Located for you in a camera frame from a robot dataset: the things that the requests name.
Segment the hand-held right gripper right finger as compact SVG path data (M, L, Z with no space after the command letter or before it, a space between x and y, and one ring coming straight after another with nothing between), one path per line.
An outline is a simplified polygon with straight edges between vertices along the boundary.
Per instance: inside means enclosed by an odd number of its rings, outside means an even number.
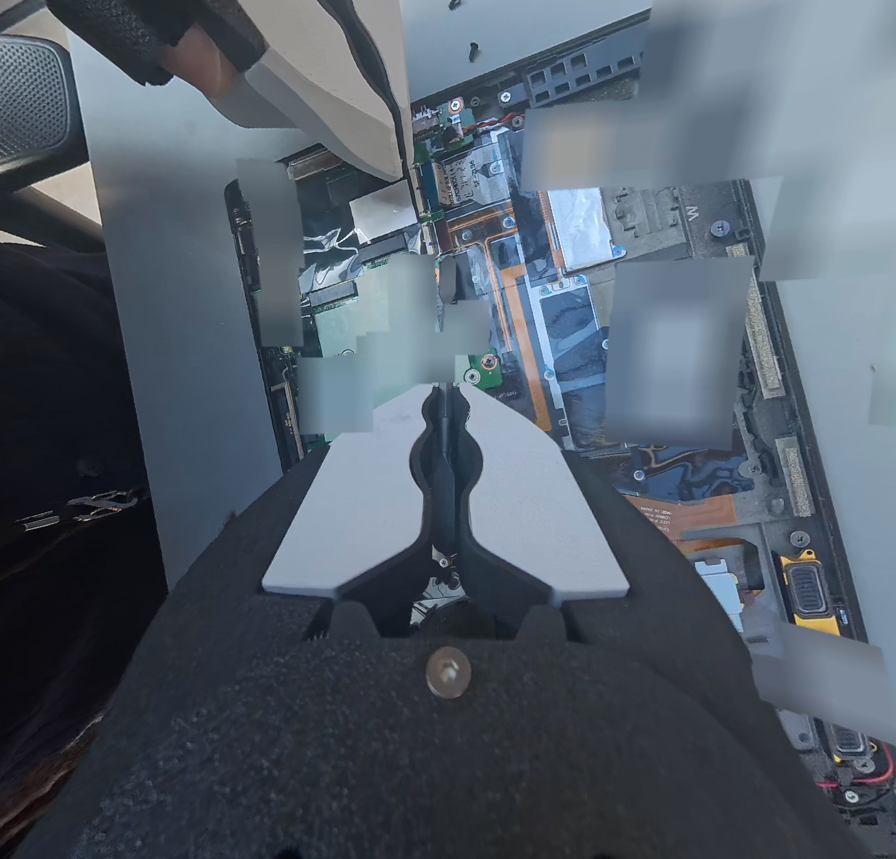
M558 445L467 383L453 392L457 565L508 627L534 606L627 596L629 581Z

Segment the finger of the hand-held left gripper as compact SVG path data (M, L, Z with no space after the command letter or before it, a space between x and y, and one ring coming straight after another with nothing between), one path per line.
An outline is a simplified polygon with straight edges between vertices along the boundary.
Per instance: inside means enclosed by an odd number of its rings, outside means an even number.
M392 117L317 0L237 0L266 50L212 106L244 128L296 127L340 159L396 181Z
M341 27L355 66L392 117L398 177L409 176L413 138L399 0L317 0Z

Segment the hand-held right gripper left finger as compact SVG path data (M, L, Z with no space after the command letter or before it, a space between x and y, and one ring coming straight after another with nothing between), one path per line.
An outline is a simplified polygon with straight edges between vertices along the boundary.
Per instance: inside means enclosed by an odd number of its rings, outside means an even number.
M409 637L435 574L428 481L440 390L418 385L337 436L261 578L264 596L358 603L385 637Z

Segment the black handled metal spudger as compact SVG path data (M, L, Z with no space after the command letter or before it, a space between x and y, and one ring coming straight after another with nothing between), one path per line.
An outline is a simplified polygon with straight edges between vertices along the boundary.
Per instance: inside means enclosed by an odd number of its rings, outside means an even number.
M450 559L457 553L453 388L451 383L442 383L438 387L430 477L434 506L433 547Z

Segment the pale green memory module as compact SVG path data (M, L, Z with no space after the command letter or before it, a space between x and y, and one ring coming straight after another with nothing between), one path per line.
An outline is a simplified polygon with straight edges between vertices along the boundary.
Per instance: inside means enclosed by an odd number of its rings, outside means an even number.
M374 272L327 286L309 298L324 357L352 353L358 337L390 328L386 280Z

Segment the black laptop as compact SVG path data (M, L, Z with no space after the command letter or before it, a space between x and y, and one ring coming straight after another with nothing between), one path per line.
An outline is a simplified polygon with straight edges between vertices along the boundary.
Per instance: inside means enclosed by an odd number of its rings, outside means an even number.
M444 89L411 107L414 152L409 186L398 192L387 223L365 229L375 193L386 182L343 161L320 144L278 160L296 194L305 229L306 268L298 281L302 345L276 347L260 333L260 252L248 195L238 179L225 187L230 230L258 358L270 377L272 423L283 471L332 435L300 433L299 362L323 357L309 295L383 270L407 248L434 257L446 278L442 295L486 302L487 351L458 358L455 380L479 388L571 450L575 386L603 385L610 309L619 261L755 257L746 301L745 338L735 404L746 458L760 462L753 488L768 488L771 463L791 468L784 490L763 489L757 510L731 499L726 510L678 511L677 533L666 538L687 559L728 613L754 656L782 648L780 627L821 630L845 639L865 634L839 527L818 455L790 336L776 290L760 286L764 234L757 191L744 181L641 189L614 186L586 192L525 193L520 187L526 114L570 98L620 100L633 95L647 37L647 16L631 30L554 48L487 76ZM435 195L433 162L507 133L516 182L509 202L445 208Z

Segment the person's left hand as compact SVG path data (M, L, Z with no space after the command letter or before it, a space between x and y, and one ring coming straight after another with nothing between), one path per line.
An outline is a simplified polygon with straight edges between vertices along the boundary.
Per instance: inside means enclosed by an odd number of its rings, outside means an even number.
M208 98L226 95L238 71L197 24L173 47L165 47L159 66Z

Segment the black mesh office chair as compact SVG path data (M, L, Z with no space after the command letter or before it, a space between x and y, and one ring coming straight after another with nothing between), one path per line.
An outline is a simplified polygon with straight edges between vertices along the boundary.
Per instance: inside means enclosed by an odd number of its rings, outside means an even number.
M98 223L35 188L88 161L69 52L41 37L2 35L2 231L57 249L105 252Z

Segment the silver metal clasp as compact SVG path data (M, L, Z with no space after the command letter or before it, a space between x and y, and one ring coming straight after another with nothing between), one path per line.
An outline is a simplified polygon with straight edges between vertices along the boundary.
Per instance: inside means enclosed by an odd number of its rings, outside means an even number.
M139 505L145 499L141 489L114 490L97 495L72 499L61 506L29 517L21 517L12 524L19 535L59 525L78 525L96 522Z

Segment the person's black clothing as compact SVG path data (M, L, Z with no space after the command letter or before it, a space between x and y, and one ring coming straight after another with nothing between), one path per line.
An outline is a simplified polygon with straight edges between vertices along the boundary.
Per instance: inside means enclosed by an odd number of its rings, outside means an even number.
M2 801L106 708L167 596L103 254L2 244ZM83 496L142 489L96 522L15 534Z

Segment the silver shielded wireless card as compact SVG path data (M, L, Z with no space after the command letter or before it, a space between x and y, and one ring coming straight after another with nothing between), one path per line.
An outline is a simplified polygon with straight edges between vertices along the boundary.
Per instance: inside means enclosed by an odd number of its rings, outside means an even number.
M507 133L433 162L435 195L442 207L509 202L516 173Z

